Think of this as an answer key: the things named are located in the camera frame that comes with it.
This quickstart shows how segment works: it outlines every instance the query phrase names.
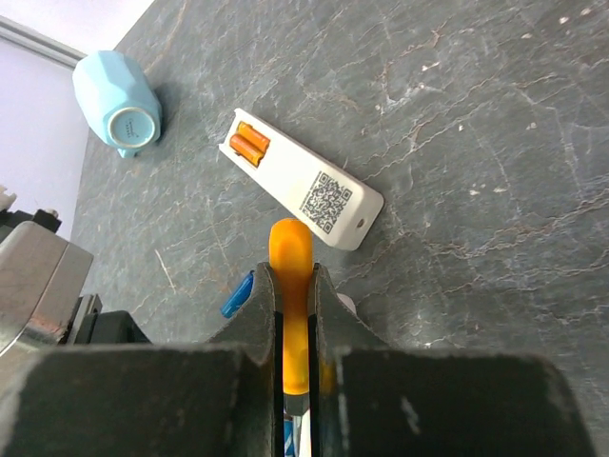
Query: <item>blue object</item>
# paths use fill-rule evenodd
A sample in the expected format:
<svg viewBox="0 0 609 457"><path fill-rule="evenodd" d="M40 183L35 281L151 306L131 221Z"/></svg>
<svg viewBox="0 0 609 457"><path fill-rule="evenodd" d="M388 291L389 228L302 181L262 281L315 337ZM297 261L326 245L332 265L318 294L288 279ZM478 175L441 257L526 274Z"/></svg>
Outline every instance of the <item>blue object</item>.
<svg viewBox="0 0 609 457"><path fill-rule="evenodd" d="M220 312L226 319L239 310L241 305L246 302L251 293L251 288L254 285L254 272L251 271L241 282L241 284L232 292L232 295L226 300L226 303L220 308Z"/></svg>
<svg viewBox="0 0 609 457"><path fill-rule="evenodd" d="M291 419L284 419L284 457L295 457L294 423Z"/></svg>
<svg viewBox="0 0 609 457"><path fill-rule="evenodd" d="M88 126L122 157L134 157L161 135L161 104L133 59L94 52L76 65L72 82Z"/></svg>

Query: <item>light blue mug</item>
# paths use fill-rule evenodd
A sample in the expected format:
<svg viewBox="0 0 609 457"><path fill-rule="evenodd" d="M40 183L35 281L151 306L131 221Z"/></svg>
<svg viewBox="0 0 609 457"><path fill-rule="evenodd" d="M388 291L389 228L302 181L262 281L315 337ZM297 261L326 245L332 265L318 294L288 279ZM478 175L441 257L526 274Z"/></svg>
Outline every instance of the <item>light blue mug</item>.
<svg viewBox="0 0 609 457"><path fill-rule="evenodd" d="M72 82L88 125L124 158L161 135L161 104L140 66L115 50L81 60Z"/></svg>

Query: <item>blue handle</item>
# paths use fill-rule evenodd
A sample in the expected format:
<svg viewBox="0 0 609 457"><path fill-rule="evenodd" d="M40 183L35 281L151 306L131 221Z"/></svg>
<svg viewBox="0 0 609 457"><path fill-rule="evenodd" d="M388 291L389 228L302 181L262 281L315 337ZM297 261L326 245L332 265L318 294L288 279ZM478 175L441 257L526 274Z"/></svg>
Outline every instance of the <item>blue handle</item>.
<svg viewBox="0 0 609 457"><path fill-rule="evenodd" d="M292 419L284 419L284 457L294 457L294 423Z"/></svg>
<svg viewBox="0 0 609 457"><path fill-rule="evenodd" d="M251 271L241 282L241 284L232 292L232 295L226 300L226 303L220 308L220 312L226 319L230 319L232 315L239 310L241 305L246 302L251 293L251 288L254 285L254 272Z"/></svg>

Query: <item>metal machine part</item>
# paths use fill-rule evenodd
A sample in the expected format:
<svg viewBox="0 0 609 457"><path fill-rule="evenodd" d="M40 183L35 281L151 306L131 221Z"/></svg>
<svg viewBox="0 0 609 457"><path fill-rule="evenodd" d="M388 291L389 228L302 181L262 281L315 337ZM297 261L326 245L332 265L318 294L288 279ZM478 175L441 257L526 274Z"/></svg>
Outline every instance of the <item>metal machine part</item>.
<svg viewBox="0 0 609 457"><path fill-rule="evenodd" d="M0 402L0 456L282 456L282 311L259 264L252 294L206 344L39 355ZM390 348L322 266L308 311L313 456L594 455L547 361Z"/></svg>
<svg viewBox="0 0 609 457"><path fill-rule="evenodd" d="M137 327L126 311L87 314L78 328L74 345L121 345L125 343L149 343L150 340Z"/></svg>
<svg viewBox="0 0 609 457"><path fill-rule="evenodd" d="M57 232L61 226L59 214L54 209L38 209L33 215L24 211L11 212L0 207L0 243L9 236L19 224L32 221L45 229Z"/></svg>
<svg viewBox="0 0 609 457"><path fill-rule="evenodd" d="M74 324L101 310L99 298L79 300L92 260L33 221L0 243L0 391L33 352L73 339Z"/></svg>

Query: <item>white wall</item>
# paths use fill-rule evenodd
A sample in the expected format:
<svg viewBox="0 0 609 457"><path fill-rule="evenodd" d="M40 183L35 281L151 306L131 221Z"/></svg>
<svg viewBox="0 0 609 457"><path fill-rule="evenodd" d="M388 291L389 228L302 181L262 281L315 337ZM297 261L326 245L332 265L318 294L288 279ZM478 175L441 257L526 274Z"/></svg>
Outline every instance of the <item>white wall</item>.
<svg viewBox="0 0 609 457"><path fill-rule="evenodd" d="M0 41L0 184L11 210L56 209L69 240L88 126L71 71Z"/></svg>
<svg viewBox="0 0 609 457"><path fill-rule="evenodd" d="M86 54L113 50L153 0L0 0L0 16Z"/></svg>

